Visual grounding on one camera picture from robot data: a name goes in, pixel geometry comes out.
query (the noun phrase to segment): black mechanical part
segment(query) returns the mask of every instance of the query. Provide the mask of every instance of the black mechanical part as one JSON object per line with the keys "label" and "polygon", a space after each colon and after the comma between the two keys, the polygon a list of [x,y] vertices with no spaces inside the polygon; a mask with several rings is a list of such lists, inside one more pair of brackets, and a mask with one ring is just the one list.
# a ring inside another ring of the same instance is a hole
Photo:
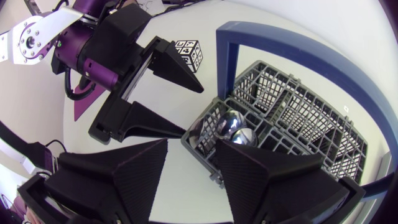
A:
{"label": "black mechanical part", "polygon": [[115,71],[122,56],[135,43],[151,16],[138,5],[130,4],[107,16],[85,46],[85,57]]}
{"label": "black mechanical part", "polygon": [[[59,171],[48,180],[34,176],[19,193],[44,223],[147,223],[166,154],[166,139],[94,154],[62,153]],[[46,197],[76,216],[67,218]]]}
{"label": "black mechanical part", "polygon": [[193,91],[203,91],[173,44],[159,37],[145,49],[135,43],[149,19],[150,15],[138,6],[122,8],[105,18],[80,54],[78,68],[82,69],[85,58],[90,58],[119,75],[117,85],[89,130],[91,137],[104,144],[109,143],[110,138],[121,142],[128,136],[180,138],[184,134],[182,128],[141,104],[126,101],[126,93],[137,84],[146,66],[166,80]]}
{"label": "black mechanical part", "polygon": [[218,140],[216,156],[235,223],[340,223],[364,195],[353,180],[336,182],[321,170],[318,154],[286,155]]}
{"label": "black mechanical part", "polygon": [[44,223],[66,223],[68,218],[45,201],[49,194],[44,187],[44,181],[43,177],[35,175],[19,187],[18,192],[26,205]]}
{"label": "black mechanical part", "polygon": [[95,83],[91,84],[91,88],[86,90],[83,93],[74,93],[70,86],[70,68],[67,67],[65,69],[65,93],[67,97],[71,100],[82,100],[90,95],[95,89]]}
{"label": "black mechanical part", "polygon": [[154,75],[197,93],[205,90],[175,49],[174,41],[169,43],[160,39],[152,58],[148,68],[154,71]]}
{"label": "black mechanical part", "polygon": [[185,131],[138,102],[109,96],[88,132],[108,144],[111,137],[119,142],[129,136],[181,138]]}

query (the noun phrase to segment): white wall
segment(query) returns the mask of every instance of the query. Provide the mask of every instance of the white wall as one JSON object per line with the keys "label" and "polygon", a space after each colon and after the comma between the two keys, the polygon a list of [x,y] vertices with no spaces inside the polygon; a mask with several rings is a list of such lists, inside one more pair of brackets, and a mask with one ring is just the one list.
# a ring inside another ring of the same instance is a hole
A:
{"label": "white wall", "polygon": [[21,186],[27,179],[0,164],[0,195],[4,194],[11,202],[17,197],[17,186]]}
{"label": "white wall", "polygon": [[[0,33],[29,16],[22,0],[7,0],[0,11]],[[0,120],[27,142],[63,141],[63,75],[55,76],[49,62],[33,66],[0,63]],[[56,155],[61,152],[56,144],[50,149]],[[7,163],[11,170],[21,169],[8,159],[1,156],[0,163]]]}
{"label": "white wall", "polygon": [[398,114],[398,45],[377,0],[229,0],[271,12],[314,32],[361,68]]}

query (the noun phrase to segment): black cable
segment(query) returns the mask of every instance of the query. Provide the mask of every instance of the black cable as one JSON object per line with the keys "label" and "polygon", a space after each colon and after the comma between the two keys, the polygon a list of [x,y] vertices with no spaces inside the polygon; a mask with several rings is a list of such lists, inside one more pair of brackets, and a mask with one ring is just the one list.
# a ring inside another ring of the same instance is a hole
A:
{"label": "black cable", "polygon": [[49,145],[53,144],[54,142],[59,143],[59,144],[63,147],[63,150],[64,150],[65,152],[68,152],[67,149],[65,148],[65,146],[62,144],[62,142],[60,142],[59,140],[56,140],[56,139],[54,139],[53,141],[50,141],[49,143],[47,143],[47,144],[45,145],[45,147],[48,147]]}
{"label": "black cable", "polygon": [[61,5],[65,3],[66,6],[69,6],[69,0],[60,0],[57,4],[57,6],[55,6],[55,9],[53,9],[52,11],[58,11],[61,8]]}
{"label": "black cable", "polygon": [[177,9],[182,9],[184,7],[188,7],[188,6],[194,5],[194,4],[199,3],[199,2],[203,2],[203,1],[206,1],[206,0],[193,0],[193,1],[189,1],[189,2],[187,2],[185,4],[178,5],[178,6],[170,6],[164,12],[161,12],[159,14],[153,15],[152,17],[157,17],[157,16],[160,16],[160,15],[166,14],[168,12],[172,12],[172,11],[175,11]]}
{"label": "black cable", "polygon": [[90,95],[95,89],[95,83],[91,85],[91,88],[86,90],[84,93],[73,93],[73,90],[70,88],[70,68],[67,67],[65,69],[65,93],[67,97],[71,100],[82,100]]}

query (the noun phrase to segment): blue frame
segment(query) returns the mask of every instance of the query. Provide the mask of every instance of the blue frame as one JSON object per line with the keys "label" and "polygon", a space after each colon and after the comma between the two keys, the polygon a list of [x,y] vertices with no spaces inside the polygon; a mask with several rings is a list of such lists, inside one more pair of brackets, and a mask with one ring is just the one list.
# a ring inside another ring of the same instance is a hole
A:
{"label": "blue frame", "polygon": [[329,79],[360,103],[382,131],[397,167],[397,116],[376,84],[347,58],[304,35],[264,24],[231,21],[218,28],[216,34],[217,87],[221,99],[233,91],[239,45],[287,58]]}

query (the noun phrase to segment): silverware basket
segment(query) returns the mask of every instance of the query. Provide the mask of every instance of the silverware basket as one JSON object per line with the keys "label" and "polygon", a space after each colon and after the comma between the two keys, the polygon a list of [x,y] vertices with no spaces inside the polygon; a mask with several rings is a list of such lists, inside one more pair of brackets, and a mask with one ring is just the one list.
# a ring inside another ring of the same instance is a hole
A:
{"label": "silverware basket", "polygon": [[215,156],[215,124],[228,110],[244,115],[263,150],[323,156],[323,169],[335,178],[348,176],[360,183],[368,144],[348,117],[342,116],[293,75],[257,61],[236,78],[229,98],[215,98],[199,118],[204,118],[199,145],[192,148],[188,130],[182,144],[223,187]]}

